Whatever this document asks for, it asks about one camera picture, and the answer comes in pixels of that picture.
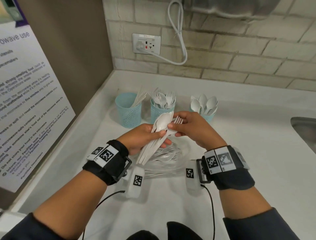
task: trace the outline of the outlet cover plate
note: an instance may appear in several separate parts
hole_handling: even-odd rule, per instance
[[[147,47],[146,49],[147,51],[151,51],[153,53],[160,55],[161,36],[133,33],[132,39],[133,39],[133,52],[134,53],[149,54],[143,51],[138,51],[136,49],[136,45],[140,41],[145,45],[145,47]]]

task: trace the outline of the sink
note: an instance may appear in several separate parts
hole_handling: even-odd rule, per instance
[[[291,125],[316,154],[316,119],[309,117],[293,117],[291,118]]]

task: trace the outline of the wall socket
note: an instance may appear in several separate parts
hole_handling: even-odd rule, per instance
[[[144,48],[144,50],[156,53],[160,55],[161,36],[144,35],[144,34],[132,34],[133,39],[133,52],[140,54],[149,54],[143,51],[137,50],[138,47]]]

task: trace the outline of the printed notice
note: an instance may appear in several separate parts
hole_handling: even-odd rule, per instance
[[[16,192],[74,116],[30,26],[0,24],[0,187]]]

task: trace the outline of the person's left hand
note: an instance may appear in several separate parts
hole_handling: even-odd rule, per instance
[[[130,155],[134,155],[138,153],[142,149],[142,147],[149,143],[151,140],[159,139],[166,134],[165,130],[151,133],[152,128],[152,124],[141,124],[138,127],[135,127],[134,129],[123,134],[117,140],[125,145]],[[171,143],[171,140],[166,139],[161,147],[166,148],[166,144],[170,145]]]

